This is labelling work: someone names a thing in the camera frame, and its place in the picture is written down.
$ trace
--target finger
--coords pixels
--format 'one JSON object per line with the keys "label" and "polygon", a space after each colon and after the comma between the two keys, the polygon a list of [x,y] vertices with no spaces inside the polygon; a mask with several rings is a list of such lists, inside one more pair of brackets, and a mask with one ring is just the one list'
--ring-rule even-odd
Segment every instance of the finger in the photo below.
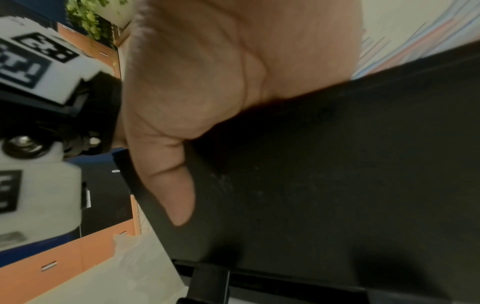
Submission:
{"label": "finger", "polygon": [[194,182],[184,166],[180,139],[163,135],[128,137],[135,169],[145,187],[165,208],[176,226],[185,224],[194,211]]}

